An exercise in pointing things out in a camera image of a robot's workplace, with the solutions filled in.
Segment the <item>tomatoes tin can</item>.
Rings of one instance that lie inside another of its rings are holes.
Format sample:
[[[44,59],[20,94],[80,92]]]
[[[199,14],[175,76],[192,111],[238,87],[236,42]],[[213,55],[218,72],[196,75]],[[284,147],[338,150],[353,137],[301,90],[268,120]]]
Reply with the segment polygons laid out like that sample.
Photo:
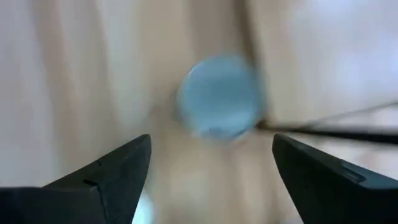
[[[235,54],[215,55],[195,64],[175,94],[175,116],[193,136],[214,141],[240,138],[267,111],[256,68]]]

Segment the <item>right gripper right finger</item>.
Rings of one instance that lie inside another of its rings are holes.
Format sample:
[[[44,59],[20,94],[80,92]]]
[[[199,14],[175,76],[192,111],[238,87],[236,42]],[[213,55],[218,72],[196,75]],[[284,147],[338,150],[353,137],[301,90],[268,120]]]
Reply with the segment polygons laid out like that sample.
[[[283,134],[272,153],[304,224],[398,224],[398,180]]]

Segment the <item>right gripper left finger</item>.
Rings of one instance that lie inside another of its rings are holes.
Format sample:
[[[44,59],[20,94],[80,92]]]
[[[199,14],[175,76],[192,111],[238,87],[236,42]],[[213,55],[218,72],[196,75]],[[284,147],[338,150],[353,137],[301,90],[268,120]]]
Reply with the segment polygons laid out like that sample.
[[[143,134],[43,187],[0,187],[0,224],[131,224],[151,152]]]

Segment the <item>black-framed wooden shelf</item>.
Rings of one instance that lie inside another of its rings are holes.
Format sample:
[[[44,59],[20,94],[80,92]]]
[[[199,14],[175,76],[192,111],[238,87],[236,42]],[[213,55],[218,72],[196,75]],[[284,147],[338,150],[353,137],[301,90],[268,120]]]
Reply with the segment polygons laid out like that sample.
[[[261,131],[398,144],[365,113],[398,104],[398,0],[245,0]]]

